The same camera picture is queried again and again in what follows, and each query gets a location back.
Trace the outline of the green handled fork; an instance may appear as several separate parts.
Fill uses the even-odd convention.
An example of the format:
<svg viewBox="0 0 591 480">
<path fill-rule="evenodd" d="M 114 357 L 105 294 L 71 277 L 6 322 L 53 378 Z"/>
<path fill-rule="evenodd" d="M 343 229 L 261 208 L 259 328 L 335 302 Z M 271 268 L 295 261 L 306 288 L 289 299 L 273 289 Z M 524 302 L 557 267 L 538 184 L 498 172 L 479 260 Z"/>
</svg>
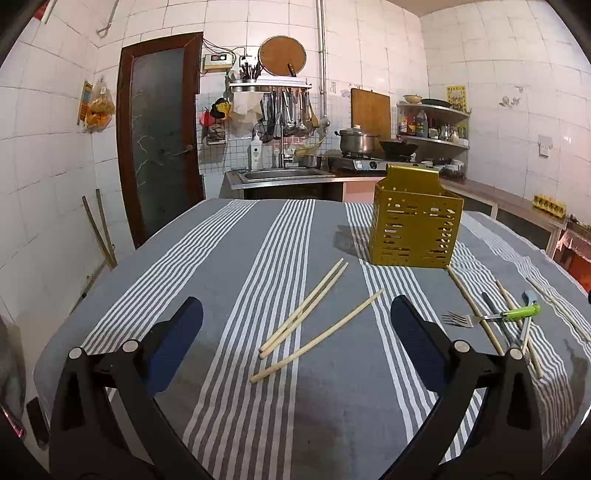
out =
<svg viewBox="0 0 591 480">
<path fill-rule="evenodd" d="M 512 309 L 509 311 L 504 311 L 497 314 L 491 315 L 463 315 L 455 312 L 448 312 L 447 314 L 443 315 L 443 322 L 450 325 L 456 325 L 459 327 L 465 328 L 473 328 L 480 324 L 483 321 L 492 321 L 492 322 L 504 322 L 504 321 L 517 321 L 522 320 L 525 318 L 535 317 L 539 315 L 542 311 L 541 305 L 537 302 L 520 307 L 517 309 Z"/>
</svg>

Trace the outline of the black handled knife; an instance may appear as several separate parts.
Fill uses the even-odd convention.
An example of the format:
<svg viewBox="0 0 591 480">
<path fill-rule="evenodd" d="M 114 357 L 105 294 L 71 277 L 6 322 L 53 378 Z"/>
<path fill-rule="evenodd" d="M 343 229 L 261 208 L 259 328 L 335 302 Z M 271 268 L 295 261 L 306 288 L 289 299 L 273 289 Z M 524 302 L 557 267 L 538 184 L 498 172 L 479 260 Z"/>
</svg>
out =
<svg viewBox="0 0 591 480">
<path fill-rule="evenodd" d="M 481 296 L 482 296 L 483 301 L 485 302 L 485 304 L 487 305 L 487 307 L 489 308 L 489 310 L 492 314 L 496 315 L 496 314 L 500 313 L 500 311 L 497 309 L 497 307 L 493 303 L 493 300 L 491 299 L 491 297 L 488 295 L 487 292 L 482 292 Z M 511 348 L 519 348 L 518 339 L 509 331 L 506 324 L 501 320 L 495 320 L 495 323 L 497 324 L 497 326 L 500 328 L 501 332 L 505 336 L 505 338 L 508 342 L 508 345 Z"/>
</svg>

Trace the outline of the yellow egg tray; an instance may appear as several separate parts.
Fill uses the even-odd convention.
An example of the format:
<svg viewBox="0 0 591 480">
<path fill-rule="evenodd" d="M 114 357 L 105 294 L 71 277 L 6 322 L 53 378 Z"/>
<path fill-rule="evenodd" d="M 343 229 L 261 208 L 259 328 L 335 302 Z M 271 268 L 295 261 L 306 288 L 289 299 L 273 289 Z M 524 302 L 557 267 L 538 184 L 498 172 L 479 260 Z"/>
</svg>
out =
<svg viewBox="0 0 591 480">
<path fill-rule="evenodd" d="M 535 194 L 532 205 L 557 219 L 564 219 L 567 216 L 567 206 L 565 203 L 543 194 Z"/>
</svg>

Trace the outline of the yellow perforated utensil caddy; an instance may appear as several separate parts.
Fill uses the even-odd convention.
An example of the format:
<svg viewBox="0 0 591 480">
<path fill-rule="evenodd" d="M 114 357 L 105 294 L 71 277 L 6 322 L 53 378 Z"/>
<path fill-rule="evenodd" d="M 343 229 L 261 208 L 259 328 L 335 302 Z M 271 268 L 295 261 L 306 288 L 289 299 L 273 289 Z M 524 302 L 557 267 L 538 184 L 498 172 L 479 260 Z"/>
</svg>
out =
<svg viewBox="0 0 591 480">
<path fill-rule="evenodd" d="M 464 199 L 445 189 L 439 173 L 389 165 L 375 186 L 369 257 L 377 266 L 445 269 L 451 263 Z"/>
</svg>

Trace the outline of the steel sink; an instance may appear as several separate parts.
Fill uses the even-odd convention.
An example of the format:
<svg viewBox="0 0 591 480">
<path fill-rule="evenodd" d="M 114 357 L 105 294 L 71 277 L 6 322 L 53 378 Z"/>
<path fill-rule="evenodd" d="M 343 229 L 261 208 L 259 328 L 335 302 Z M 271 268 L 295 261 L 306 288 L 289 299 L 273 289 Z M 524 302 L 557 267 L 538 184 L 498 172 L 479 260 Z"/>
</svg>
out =
<svg viewBox="0 0 591 480">
<path fill-rule="evenodd" d="M 239 170 L 238 177 L 243 183 L 276 182 L 283 180 L 309 180 L 320 178 L 334 178 L 329 172 L 314 168 L 293 169 L 264 169 L 256 171 Z"/>
</svg>

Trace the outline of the white soap bottle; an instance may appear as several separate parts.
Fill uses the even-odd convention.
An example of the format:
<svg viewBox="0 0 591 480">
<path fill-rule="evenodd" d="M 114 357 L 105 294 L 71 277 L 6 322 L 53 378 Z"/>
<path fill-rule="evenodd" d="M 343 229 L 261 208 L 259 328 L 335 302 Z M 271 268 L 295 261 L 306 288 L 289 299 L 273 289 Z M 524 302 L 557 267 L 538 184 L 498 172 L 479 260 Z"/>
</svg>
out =
<svg viewBox="0 0 591 480">
<path fill-rule="evenodd" d="M 263 142 L 259 134 L 254 133 L 249 143 L 249 170 L 257 171 L 262 169 L 262 148 Z"/>
</svg>

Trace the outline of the black wok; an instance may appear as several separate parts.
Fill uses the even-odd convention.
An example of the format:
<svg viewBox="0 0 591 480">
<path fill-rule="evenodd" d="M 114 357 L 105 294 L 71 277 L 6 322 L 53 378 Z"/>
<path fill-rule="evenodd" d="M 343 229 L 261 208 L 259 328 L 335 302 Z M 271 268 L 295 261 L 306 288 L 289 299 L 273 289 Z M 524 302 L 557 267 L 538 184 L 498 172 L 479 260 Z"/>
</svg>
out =
<svg viewBox="0 0 591 480">
<path fill-rule="evenodd" d="M 388 139 L 381 140 L 380 146 L 382 147 L 386 157 L 391 160 L 397 158 L 411 158 L 418 149 L 415 144 L 409 144 L 406 141 Z"/>
</svg>

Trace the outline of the steel gas stove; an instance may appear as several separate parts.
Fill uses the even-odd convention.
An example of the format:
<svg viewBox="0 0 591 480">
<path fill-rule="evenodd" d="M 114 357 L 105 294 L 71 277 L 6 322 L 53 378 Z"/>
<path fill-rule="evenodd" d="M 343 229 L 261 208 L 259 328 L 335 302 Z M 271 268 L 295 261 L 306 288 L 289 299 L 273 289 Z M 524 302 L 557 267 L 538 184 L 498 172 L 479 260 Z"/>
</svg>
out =
<svg viewBox="0 0 591 480">
<path fill-rule="evenodd" d="M 353 158 L 342 155 L 328 156 L 329 166 L 355 172 L 386 172 L 390 161 L 377 158 Z"/>
</svg>

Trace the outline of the steel cooking pot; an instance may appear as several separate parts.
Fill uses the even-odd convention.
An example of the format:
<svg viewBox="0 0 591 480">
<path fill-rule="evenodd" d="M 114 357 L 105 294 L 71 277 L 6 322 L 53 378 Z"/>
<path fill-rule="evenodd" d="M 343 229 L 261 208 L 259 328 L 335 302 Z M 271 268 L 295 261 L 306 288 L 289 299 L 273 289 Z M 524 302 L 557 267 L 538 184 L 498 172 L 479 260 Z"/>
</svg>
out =
<svg viewBox="0 0 591 480">
<path fill-rule="evenodd" d="M 339 149 L 346 155 L 372 155 L 379 135 L 368 134 L 360 125 L 335 131 L 339 137 Z"/>
</svg>

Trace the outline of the dark brown door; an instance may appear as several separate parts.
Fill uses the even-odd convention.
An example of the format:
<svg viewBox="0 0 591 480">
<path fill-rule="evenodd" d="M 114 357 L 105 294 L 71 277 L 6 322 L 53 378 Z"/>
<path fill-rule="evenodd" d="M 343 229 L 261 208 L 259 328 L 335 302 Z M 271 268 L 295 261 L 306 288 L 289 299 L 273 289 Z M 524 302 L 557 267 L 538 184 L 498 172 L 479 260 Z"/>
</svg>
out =
<svg viewBox="0 0 591 480">
<path fill-rule="evenodd" d="M 136 248 L 204 200 L 198 167 L 200 32 L 121 50 L 116 141 L 122 197 Z"/>
</svg>

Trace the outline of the rectangular wooden cutting board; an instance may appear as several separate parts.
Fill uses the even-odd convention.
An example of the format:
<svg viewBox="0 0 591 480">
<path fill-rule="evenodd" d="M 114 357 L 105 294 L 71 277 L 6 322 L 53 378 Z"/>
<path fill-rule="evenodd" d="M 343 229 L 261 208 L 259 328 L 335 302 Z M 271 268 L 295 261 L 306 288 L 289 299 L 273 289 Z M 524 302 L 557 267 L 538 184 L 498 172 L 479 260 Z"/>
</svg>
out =
<svg viewBox="0 0 591 480">
<path fill-rule="evenodd" d="M 351 89 L 351 120 L 353 126 L 377 137 L 378 141 L 391 138 L 391 99 L 373 91 Z"/>
</svg>

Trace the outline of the round wooden board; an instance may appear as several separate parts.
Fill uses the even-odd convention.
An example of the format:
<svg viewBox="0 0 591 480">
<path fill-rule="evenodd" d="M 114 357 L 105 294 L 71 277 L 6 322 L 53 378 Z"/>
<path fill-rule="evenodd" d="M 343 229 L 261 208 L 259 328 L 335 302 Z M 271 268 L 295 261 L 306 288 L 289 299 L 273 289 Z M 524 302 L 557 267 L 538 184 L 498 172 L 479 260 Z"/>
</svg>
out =
<svg viewBox="0 0 591 480">
<path fill-rule="evenodd" d="M 297 77 L 307 64 L 308 56 L 300 42 L 289 36 L 277 35 L 260 45 L 257 59 L 270 75 Z"/>
</svg>

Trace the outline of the corner wall shelf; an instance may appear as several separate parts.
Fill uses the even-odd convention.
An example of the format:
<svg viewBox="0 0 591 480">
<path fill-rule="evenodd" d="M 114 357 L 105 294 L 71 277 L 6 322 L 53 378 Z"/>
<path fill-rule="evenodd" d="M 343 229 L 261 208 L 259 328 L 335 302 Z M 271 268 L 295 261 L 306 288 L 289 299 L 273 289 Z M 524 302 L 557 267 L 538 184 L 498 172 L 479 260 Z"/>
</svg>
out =
<svg viewBox="0 0 591 480">
<path fill-rule="evenodd" d="M 470 114 L 450 102 L 406 95 L 397 104 L 397 133 L 417 146 L 415 159 L 447 178 L 465 178 Z"/>
</svg>

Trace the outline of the yellow wall poster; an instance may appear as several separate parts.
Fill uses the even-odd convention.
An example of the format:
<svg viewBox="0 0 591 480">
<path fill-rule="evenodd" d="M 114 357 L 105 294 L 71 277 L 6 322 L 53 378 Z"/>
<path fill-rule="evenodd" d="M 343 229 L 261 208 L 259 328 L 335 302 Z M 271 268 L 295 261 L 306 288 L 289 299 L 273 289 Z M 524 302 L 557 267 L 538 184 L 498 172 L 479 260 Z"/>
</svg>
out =
<svg viewBox="0 0 591 480">
<path fill-rule="evenodd" d="M 457 111 L 468 112 L 467 87 L 449 85 L 446 87 L 446 101 Z"/>
</svg>

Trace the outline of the wall utensil rack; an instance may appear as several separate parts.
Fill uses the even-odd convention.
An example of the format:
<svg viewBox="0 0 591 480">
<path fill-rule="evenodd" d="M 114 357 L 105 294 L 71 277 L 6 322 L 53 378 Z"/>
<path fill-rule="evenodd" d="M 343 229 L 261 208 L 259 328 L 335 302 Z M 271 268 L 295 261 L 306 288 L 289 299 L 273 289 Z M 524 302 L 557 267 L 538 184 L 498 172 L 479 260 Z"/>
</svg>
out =
<svg viewBox="0 0 591 480">
<path fill-rule="evenodd" d="M 309 136 L 304 127 L 304 96 L 311 87 L 307 79 L 290 76 L 229 81 L 231 128 L 263 143 Z"/>
</svg>

